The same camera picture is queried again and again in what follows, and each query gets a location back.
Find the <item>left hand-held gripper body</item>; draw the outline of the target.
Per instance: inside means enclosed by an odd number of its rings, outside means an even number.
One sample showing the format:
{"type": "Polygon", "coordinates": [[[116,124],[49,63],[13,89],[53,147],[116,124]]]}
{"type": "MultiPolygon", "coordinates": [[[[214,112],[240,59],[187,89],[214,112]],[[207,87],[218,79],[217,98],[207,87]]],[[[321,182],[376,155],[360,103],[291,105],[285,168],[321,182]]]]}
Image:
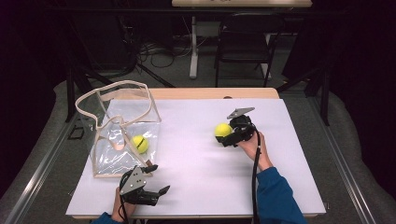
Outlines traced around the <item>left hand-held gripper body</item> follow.
{"type": "Polygon", "coordinates": [[[159,200],[158,192],[144,190],[147,184],[142,167],[135,166],[133,170],[126,172],[120,180],[120,197],[130,204],[143,204],[154,206],[159,200]]]}

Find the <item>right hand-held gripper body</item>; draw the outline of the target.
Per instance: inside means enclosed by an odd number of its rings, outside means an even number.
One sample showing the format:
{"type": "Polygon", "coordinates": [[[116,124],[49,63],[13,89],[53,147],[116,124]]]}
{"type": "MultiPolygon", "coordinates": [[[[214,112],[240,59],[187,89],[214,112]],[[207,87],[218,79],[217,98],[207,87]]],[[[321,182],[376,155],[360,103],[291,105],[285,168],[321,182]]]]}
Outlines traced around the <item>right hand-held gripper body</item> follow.
{"type": "Polygon", "coordinates": [[[227,119],[231,122],[236,123],[236,127],[233,128],[233,132],[239,137],[240,141],[249,140],[256,131],[255,125],[252,123],[247,112],[254,110],[254,107],[236,108],[227,119]]]}

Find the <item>plain yellow tennis ball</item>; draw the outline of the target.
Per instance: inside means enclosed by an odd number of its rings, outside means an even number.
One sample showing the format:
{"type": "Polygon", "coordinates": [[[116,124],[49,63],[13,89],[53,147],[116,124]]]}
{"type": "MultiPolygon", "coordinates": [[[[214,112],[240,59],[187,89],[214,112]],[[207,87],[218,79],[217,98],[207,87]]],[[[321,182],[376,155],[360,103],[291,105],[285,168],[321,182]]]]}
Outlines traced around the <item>plain yellow tennis ball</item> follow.
{"type": "Polygon", "coordinates": [[[233,128],[227,123],[220,123],[215,128],[216,137],[225,137],[233,132],[233,128]]]}

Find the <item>transparent bag with beige trim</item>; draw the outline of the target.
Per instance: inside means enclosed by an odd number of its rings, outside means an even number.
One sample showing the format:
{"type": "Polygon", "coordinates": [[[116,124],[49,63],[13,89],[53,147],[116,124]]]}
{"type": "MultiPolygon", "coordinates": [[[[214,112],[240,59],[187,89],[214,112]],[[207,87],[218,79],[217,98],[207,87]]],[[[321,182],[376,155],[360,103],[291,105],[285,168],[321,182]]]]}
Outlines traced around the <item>transparent bag with beige trim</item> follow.
{"type": "Polygon", "coordinates": [[[121,176],[155,162],[162,118],[146,84],[124,80],[97,88],[75,102],[95,177],[121,176]],[[132,137],[143,135],[148,150],[139,154],[132,137]]]}

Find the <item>yellow tennis ball black mark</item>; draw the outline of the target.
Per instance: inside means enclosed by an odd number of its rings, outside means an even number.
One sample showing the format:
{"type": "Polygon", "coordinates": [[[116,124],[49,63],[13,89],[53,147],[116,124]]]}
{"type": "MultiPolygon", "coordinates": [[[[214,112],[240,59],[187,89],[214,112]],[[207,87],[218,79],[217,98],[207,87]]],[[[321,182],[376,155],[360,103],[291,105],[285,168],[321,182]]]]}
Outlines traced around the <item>yellow tennis ball black mark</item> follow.
{"type": "Polygon", "coordinates": [[[139,154],[144,154],[149,149],[149,141],[143,135],[133,136],[132,143],[139,154]]]}

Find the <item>person's right hand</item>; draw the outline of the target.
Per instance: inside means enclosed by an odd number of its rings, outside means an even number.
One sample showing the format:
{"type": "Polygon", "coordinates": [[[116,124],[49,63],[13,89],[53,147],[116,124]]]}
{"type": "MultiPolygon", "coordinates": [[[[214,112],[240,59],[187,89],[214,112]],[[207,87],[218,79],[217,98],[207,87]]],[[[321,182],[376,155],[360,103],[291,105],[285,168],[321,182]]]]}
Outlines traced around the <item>person's right hand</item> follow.
{"type": "Polygon", "coordinates": [[[267,153],[264,135],[261,132],[254,133],[248,141],[241,141],[237,145],[241,147],[247,156],[252,160],[255,160],[257,149],[260,150],[260,156],[258,160],[258,168],[260,171],[264,171],[270,167],[273,167],[273,164],[267,153]]]}

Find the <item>person's left hand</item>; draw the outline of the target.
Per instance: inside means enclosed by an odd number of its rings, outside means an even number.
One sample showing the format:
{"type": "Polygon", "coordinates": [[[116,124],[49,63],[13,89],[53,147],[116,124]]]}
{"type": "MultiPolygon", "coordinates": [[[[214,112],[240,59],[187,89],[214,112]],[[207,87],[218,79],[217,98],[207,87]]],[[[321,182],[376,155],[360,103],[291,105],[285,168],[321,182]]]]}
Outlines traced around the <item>person's left hand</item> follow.
{"type": "Polygon", "coordinates": [[[123,203],[120,199],[120,188],[116,188],[112,216],[119,217],[123,223],[134,213],[135,205],[123,203]]]}

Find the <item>black chair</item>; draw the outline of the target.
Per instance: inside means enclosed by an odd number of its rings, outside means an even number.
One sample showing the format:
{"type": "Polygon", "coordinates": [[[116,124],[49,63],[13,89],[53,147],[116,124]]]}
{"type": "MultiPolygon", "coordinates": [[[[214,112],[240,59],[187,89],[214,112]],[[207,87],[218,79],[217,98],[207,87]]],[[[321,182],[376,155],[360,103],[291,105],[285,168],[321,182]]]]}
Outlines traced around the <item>black chair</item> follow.
{"type": "Polygon", "coordinates": [[[255,63],[267,65],[262,75],[263,86],[268,83],[277,40],[285,27],[285,20],[277,14],[239,12],[229,15],[219,25],[215,55],[215,86],[222,77],[221,63],[255,63]]]}

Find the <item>white desk leg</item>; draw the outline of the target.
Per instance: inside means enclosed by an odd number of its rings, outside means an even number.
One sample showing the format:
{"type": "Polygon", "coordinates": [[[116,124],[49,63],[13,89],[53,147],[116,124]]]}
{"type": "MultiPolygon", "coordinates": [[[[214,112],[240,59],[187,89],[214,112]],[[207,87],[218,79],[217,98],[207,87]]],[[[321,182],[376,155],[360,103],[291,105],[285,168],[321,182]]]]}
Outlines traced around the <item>white desk leg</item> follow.
{"type": "Polygon", "coordinates": [[[191,66],[190,78],[196,79],[198,71],[198,48],[197,48],[197,32],[196,32],[196,18],[191,18],[191,66]]]}

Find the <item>black metal stand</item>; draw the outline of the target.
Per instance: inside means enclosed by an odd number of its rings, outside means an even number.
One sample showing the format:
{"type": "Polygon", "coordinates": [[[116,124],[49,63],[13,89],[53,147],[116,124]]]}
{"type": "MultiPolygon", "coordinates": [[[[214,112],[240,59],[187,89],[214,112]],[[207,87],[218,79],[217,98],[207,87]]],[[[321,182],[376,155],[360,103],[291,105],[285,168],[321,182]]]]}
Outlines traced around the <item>black metal stand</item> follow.
{"type": "Polygon", "coordinates": [[[147,51],[148,24],[131,16],[69,16],[61,27],[59,41],[68,60],[66,78],[68,115],[75,113],[75,90],[92,90],[92,78],[107,85],[141,68],[162,83],[171,84],[142,64],[147,51]]]}
{"type": "Polygon", "coordinates": [[[319,114],[324,124],[329,126],[328,121],[328,106],[329,106],[329,95],[330,95],[330,72],[331,67],[328,64],[321,64],[308,70],[307,72],[288,79],[285,84],[277,87],[277,92],[286,91],[301,81],[308,80],[308,84],[304,89],[304,94],[308,97],[316,96],[318,91],[320,94],[320,110],[319,114]]]}

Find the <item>white desk top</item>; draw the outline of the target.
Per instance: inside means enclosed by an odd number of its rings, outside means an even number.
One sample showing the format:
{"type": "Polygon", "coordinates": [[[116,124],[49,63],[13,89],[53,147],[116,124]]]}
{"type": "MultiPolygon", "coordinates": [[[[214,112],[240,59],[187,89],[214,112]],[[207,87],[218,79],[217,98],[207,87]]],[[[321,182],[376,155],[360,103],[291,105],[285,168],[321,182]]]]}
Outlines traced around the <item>white desk top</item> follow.
{"type": "Polygon", "coordinates": [[[173,7],[311,7],[312,0],[172,0],[173,7]]]}

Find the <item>dark curtain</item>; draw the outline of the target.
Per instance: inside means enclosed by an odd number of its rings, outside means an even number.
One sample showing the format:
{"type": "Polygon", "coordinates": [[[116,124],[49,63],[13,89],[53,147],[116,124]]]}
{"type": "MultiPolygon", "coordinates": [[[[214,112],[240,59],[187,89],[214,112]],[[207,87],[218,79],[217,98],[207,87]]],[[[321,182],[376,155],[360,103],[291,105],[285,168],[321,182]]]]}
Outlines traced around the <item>dark curtain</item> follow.
{"type": "Polygon", "coordinates": [[[345,103],[361,157],[396,199],[396,0],[355,0],[331,91],[345,103]]]}
{"type": "Polygon", "coordinates": [[[0,0],[0,198],[20,172],[65,80],[40,0],[0,0]]]}

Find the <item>black floor bracket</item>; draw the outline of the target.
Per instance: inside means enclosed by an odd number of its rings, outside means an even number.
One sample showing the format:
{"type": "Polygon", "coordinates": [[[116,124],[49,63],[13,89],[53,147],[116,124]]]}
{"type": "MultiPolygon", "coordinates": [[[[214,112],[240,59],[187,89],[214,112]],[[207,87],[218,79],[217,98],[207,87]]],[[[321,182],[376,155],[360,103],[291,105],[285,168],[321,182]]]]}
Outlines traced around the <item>black floor bracket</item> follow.
{"type": "Polygon", "coordinates": [[[80,140],[84,136],[84,129],[80,126],[75,125],[69,135],[67,136],[68,140],[80,140]]]}

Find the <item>metal floor rail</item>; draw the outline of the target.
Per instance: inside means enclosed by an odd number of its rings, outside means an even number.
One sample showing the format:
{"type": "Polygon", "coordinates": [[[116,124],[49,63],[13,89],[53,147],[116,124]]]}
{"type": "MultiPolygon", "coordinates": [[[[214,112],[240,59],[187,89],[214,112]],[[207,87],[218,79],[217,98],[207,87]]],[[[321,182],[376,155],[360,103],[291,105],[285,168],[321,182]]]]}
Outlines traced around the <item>metal floor rail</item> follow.
{"type": "Polygon", "coordinates": [[[67,120],[60,119],[58,123],[55,119],[49,119],[30,156],[0,199],[0,224],[21,224],[75,122],[76,116],[67,120]]]}
{"type": "Polygon", "coordinates": [[[359,187],[354,175],[352,174],[349,166],[347,165],[347,161],[341,151],[341,148],[338,146],[338,143],[335,140],[331,127],[325,124],[320,115],[320,106],[318,100],[315,97],[310,97],[307,99],[307,101],[309,102],[315,114],[315,118],[320,126],[320,129],[324,132],[326,136],[328,145],[330,146],[330,153],[332,154],[332,159],[341,176],[341,179],[343,180],[347,194],[349,195],[349,198],[352,201],[355,210],[361,220],[361,224],[377,224],[368,206],[368,203],[366,202],[361,192],[361,188],[359,187]]]}

